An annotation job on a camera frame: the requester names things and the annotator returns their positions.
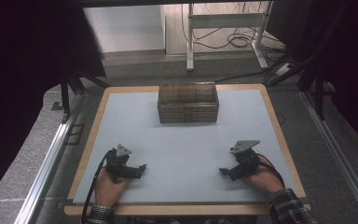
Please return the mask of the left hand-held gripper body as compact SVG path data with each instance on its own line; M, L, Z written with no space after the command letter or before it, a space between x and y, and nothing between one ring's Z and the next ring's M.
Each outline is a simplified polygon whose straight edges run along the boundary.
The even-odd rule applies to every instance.
M115 183L119 178L131 177L131 169L126 166L130 154L131 151L121 144L107 152L105 169Z

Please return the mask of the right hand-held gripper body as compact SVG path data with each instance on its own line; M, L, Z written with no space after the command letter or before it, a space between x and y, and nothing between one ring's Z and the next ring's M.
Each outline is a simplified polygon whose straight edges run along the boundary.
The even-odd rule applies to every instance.
M253 151L253 147L259 143L259 140L240 140L230 150L241 170L246 172L247 175L254 173L258 167L259 159Z

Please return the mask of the person's right hand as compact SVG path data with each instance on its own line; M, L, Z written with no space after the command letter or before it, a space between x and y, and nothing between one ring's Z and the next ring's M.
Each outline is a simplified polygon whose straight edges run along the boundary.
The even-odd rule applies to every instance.
M280 179L269 168L262 165L259 165L257 170L252 175L247 175L244 180L269 194L284 189Z

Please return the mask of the person's left hand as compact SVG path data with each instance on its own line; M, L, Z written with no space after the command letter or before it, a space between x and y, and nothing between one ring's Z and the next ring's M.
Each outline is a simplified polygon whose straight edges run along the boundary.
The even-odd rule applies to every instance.
M113 207L129 183L129 179L122 179L119 183L116 183L111 175L102 169L94 190L95 203L103 207Z

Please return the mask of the grey table mat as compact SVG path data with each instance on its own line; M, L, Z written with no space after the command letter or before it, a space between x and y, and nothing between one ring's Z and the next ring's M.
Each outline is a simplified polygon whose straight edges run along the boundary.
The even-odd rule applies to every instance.
M87 199L99 163L117 145L131 151L130 167L145 167L121 196L124 204L268 201L265 192L220 172L236 166L230 149L240 140L255 140L254 150L272 162L291 188L294 182L261 91L220 91L218 99L215 122L163 124L156 93L109 94L75 202Z

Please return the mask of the transparent brown drawer organizer box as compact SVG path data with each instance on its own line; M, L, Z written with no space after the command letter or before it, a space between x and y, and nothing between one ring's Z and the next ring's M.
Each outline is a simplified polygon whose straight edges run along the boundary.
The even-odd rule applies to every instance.
M214 82L163 84L158 90L161 123L217 122L219 99Z

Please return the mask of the black tripod stand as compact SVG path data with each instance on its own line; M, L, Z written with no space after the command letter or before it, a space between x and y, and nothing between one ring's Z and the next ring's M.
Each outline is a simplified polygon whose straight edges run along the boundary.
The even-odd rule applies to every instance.
M85 91L85 87L81 82L81 78L91 81L94 84L106 89L109 85L98 79L97 77L93 77L91 75L87 75L85 73L78 72L71 68L67 63L62 63L62 74L61 74L61 94L62 94L62 108L63 108L63 118L62 122L66 123L69 118L71 118L71 108L69 104L69 89L76 95L83 94Z
M300 80L297 82L297 88L300 91L308 91L312 83L315 83L314 96L314 110L321 120L324 120L323 111L323 98L325 95L331 95L331 91L324 89L324 72L323 66L320 63L323 51L329 41L329 38L323 38L316 46L316 49L312 52L307 60L294 66L288 72L283 73L280 77L277 77L267 82L268 86L276 86L289 77L302 72Z

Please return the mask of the dark curtain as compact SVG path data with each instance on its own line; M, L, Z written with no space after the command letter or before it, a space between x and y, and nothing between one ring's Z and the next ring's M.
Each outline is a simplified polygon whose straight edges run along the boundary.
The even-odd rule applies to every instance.
M62 77L102 77L85 12L61 0L0 0L0 180Z
M326 37L320 59L324 82L333 85L333 103L358 133L358 0L311 0L302 41L289 49L297 65Z

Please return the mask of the aluminium rail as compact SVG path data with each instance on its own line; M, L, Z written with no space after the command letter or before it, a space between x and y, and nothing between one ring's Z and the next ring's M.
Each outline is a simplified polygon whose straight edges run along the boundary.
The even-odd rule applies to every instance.
M356 202L358 202L358 176L352 169L348 159L345 157L341 146L338 144L336 138L330 131L325 120L322 120L316 112L316 104L313 102L311 95L308 92L301 91L301 98L306 105L306 108L310 112L310 116L314 120L315 125L317 126L319 132L321 133L327 148L329 149L332 157L334 158L338 169L344 176L351 192L354 195Z
M76 120L83 103L83 95L76 95L73 98L73 102L71 103L71 107L73 108L71 111L71 115L63 117L58 131L54 135L54 138L48 148L48 152L43 162L41 163L40 169L38 170L34 182L26 198L24 199L24 203L22 204L20 212L18 213L13 224L29 224L29 222L31 221L38 202L41 198L42 192L45 188L45 185L48 182L51 170L56 163L58 155L62 149L64 140L69 133L69 128Z

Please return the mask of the white metal desk frame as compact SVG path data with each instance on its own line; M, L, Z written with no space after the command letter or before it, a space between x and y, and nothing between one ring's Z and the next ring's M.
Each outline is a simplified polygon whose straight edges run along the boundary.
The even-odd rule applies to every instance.
M193 13L193 5L188 5L187 13L187 50L186 50L186 70L194 70L194 50L193 50L193 30L194 29L212 29L212 28L240 28L249 27L256 29L255 40L251 46L262 70L269 66L261 52L261 39L267 27L269 13L273 5L268 1L263 12L245 13L245 14L212 14L196 15Z

